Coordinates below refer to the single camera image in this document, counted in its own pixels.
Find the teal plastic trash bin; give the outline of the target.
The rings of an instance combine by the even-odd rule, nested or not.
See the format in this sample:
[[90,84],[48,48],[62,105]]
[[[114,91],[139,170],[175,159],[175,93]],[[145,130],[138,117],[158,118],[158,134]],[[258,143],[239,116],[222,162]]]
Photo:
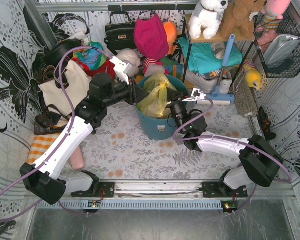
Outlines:
[[[186,85],[178,78],[165,75],[169,82],[179,91],[188,94]],[[172,117],[152,118],[144,115],[135,107],[141,129],[150,140],[166,140],[172,137],[177,130],[176,123]]]

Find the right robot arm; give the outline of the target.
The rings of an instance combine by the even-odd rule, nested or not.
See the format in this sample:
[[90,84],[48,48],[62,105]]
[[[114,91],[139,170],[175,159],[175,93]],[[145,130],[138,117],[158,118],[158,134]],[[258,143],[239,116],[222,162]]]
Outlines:
[[276,179],[280,169],[284,169],[283,159],[260,135],[250,138],[231,138],[215,135],[206,130],[204,114],[198,109],[187,111],[186,102],[207,101],[212,105],[234,103],[232,94],[221,94],[216,89],[212,93],[204,93],[194,88],[190,95],[184,92],[168,90],[167,108],[176,123],[177,133],[184,137],[181,142],[191,151],[211,152],[237,158],[241,165],[236,169],[228,169],[213,186],[206,183],[201,191],[206,198],[240,197],[247,194],[239,193],[245,185],[255,184],[268,188]]

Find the yellow translucent trash bag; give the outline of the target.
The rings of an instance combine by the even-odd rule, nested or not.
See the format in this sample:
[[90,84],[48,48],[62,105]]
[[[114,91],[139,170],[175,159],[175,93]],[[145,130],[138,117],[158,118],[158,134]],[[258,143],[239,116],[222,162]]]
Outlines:
[[178,92],[167,76],[158,72],[150,76],[142,87],[149,95],[139,102],[136,107],[144,115],[160,119],[164,117],[168,105],[168,90]]

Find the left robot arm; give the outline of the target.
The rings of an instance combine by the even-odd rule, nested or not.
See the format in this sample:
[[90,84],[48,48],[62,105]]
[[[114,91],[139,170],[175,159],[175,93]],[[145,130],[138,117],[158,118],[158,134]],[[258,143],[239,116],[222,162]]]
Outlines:
[[107,108],[120,102],[136,105],[149,93],[133,80],[115,83],[107,73],[98,73],[89,83],[87,96],[76,106],[74,115],[50,148],[33,164],[20,168],[25,188],[50,205],[64,194],[88,197],[99,191],[100,179],[83,170],[74,176],[60,177],[62,169],[81,142],[99,128]]

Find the light blue floor squeegee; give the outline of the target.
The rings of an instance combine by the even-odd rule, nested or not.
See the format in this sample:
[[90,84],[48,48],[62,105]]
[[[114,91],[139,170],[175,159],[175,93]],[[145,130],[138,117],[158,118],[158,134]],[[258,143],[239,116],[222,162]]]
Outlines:
[[201,100],[199,102],[208,102],[208,99],[210,99],[215,105],[233,105],[235,102],[235,96],[231,93],[228,94],[221,94],[219,92],[219,87],[222,81],[222,77],[225,71],[225,67],[227,66],[227,63],[229,61],[229,57],[231,55],[231,51],[235,42],[236,36],[234,34],[231,34],[227,45],[225,49],[225,54],[222,60],[222,68],[220,69],[220,74],[217,80],[217,84],[215,86],[215,89],[213,90],[212,93],[206,94],[205,100]]

